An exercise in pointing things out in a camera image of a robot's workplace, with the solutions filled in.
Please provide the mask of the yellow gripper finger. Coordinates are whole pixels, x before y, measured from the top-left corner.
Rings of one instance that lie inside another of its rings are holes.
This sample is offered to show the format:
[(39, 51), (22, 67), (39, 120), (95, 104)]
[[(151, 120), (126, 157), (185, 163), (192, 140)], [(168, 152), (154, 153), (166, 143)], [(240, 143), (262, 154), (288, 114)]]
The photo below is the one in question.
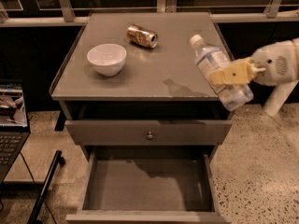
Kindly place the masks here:
[(259, 73), (264, 71), (264, 67), (256, 67), (250, 58), (239, 59), (212, 72), (209, 75), (209, 81), (213, 85), (249, 84)]

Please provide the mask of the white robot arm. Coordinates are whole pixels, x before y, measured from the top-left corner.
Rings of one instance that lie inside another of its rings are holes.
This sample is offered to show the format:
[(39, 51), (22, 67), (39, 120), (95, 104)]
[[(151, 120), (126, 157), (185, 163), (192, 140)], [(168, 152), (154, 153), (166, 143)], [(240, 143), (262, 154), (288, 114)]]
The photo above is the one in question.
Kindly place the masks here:
[(257, 49), (250, 57), (238, 59), (209, 75), (212, 84), (241, 85), (251, 81), (276, 86), (299, 78), (299, 38)]

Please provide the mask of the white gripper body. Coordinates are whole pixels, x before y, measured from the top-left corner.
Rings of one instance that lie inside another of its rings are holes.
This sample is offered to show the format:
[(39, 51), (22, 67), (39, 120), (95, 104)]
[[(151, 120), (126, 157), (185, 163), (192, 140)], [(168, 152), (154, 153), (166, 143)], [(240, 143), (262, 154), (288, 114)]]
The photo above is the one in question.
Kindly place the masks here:
[(277, 42), (257, 49), (250, 57), (256, 67), (264, 67), (254, 81), (276, 86), (296, 80), (296, 41)]

